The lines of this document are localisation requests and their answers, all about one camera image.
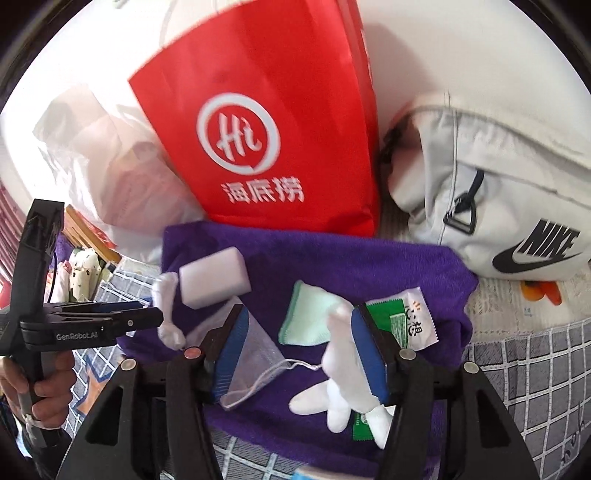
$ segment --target mint green cloth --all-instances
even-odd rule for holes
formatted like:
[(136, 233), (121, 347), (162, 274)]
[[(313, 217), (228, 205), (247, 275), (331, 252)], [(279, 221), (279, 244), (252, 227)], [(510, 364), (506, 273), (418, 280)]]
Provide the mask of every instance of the mint green cloth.
[(338, 295), (298, 280), (285, 321), (279, 330), (279, 343), (314, 346), (328, 342), (328, 315), (332, 309), (345, 302)]

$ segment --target screw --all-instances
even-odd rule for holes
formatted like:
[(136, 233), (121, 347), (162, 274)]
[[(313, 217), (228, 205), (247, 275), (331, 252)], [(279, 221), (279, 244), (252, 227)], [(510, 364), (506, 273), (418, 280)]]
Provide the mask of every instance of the screw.
[(133, 358), (128, 358), (121, 363), (121, 370), (128, 372), (129, 370), (133, 370), (137, 364)]
[(480, 371), (480, 368), (474, 362), (466, 362), (464, 364), (464, 370), (473, 375), (477, 374)]
[(410, 348), (403, 348), (402, 350), (400, 350), (400, 358), (404, 359), (404, 360), (414, 360), (417, 357), (417, 353), (414, 350), (411, 350)]

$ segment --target white wall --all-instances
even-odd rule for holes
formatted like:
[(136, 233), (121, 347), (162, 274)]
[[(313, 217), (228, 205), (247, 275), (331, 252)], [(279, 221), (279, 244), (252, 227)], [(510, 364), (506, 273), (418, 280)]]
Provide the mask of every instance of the white wall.
[[(179, 0), (170, 29), (233, 1)], [(93, 0), (50, 41), (0, 114), (14, 164), (0, 168), (4, 181), (18, 172), (31, 195), (61, 198), (36, 149), (35, 123), (52, 98), (76, 83), (88, 83), (111, 112), (136, 109), (126, 80), (158, 51), (169, 4), (129, 0), (115, 9), (111, 0)], [(488, 98), (591, 140), (591, 95), (554, 44), (508, 0), (359, 4), (382, 132), (415, 95), (448, 89)], [(20, 190), (19, 204), (26, 203)]]
[(18, 205), (18, 207), (27, 213), (31, 204), (33, 203), (33, 197), (31, 193), (25, 187), (22, 178), (17, 171), (17, 168), (8, 155), (4, 140), (0, 136), (0, 179), (2, 184), (6, 187), (6, 190)]

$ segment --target white glove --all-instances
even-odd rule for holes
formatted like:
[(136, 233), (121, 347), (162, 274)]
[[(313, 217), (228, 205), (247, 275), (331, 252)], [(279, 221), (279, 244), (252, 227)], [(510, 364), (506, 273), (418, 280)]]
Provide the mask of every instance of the white glove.
[(158, 338), (172, 350), (181, 350), (185, 346), (183, 331), (173, 323), (173, 302), (177, 285), (178, 275), (175, 272), (161, 274), (152, 285), (152, 301), (164, 317), (158, 327)]
[(392, 415), (372, 395), (351, 332), (353, 306), (343, 304), (329, 314), (330, 342), (322, 356), (322, 369), (329, 380), (300, 392), (290, 401), (297, 415), (326, 411), (326, 424), (333, 433), (342, 432), (351, 410), (365, 414), (375, 442), (383, 449), (392, 423)]
[[(392, 416), (396, 407), (378, 405), (365, 414), (365, 420), (382, 450), (386, 447)], [(340, 395), (339, 387), (333, 380), (326, 380), (298, 393), (290, 401), (290, 410), (296, 415), (313, 415), (326, 412), (326, 425), (333, 433), (340, 433), (349, 423), (351, 407)]]

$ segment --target white eraser sponge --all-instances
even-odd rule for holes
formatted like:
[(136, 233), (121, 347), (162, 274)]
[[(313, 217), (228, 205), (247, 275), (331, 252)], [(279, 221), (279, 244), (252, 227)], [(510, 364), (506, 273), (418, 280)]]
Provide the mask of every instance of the white eraser sponge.
[(181, 299), (195, 310), (251, 290), (244, 257), (236, 247), (184, 265), (178, 274)]

